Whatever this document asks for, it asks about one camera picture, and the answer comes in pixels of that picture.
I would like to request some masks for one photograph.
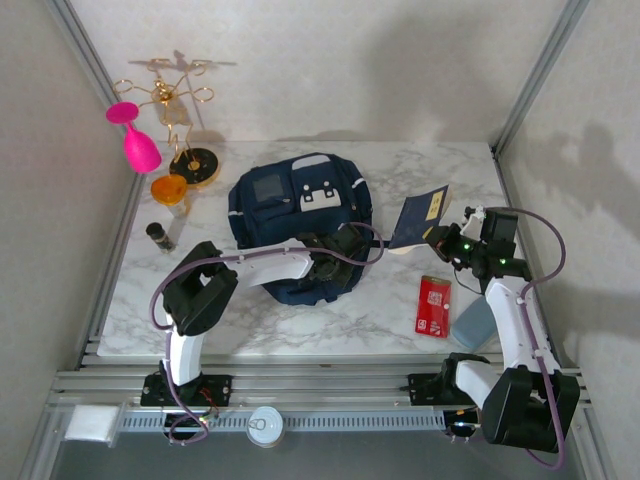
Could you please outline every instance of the gray floor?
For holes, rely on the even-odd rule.
[[[401,480],[582,479],[569,455],[552,473],[523,450],[458,443],[439,432],[290,433],[276,448],[252,445],[246,435],[215,434],[188,447],[171,447],[158,434],[122,435],[116,448],[67,442],[58,456],[55,480]]]

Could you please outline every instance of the pink wine glass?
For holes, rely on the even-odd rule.
[[[115,125],[125,125],[127,134],[124,137],[124,154],[131,168],[138,173],[149,173],[160,166],[162,155],[156,144],[148,135],[136,130],[131,125],[140,110],[135,103],[120,102],[107,110],[107,120]]]

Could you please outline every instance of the orange lid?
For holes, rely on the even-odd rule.
[[[153,199],[168,207],[175,205],[187,193],[187,181],[181,175],[165,175],[151,184]]]

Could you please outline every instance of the navy blue backpack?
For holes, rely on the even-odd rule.
[[[332,234],[341,224],[371,225],[371,195],[353,162],[337,155],[311,153],[251,169],[229,192],[229,223],[238,248],[284,242],[300,233]],[[367,244],[372,233],[359,229]],[[366,260],[366,248],[355,260]],[[315,305],[350,292],[364,267],[355,267],[343,288],[331,281],[281,280],[264,285],[279,302]]]

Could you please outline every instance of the red package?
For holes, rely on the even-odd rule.
[[[451,282],[423,276],[420,282],[416,333],[437,338],[449,335],[449,300]]]

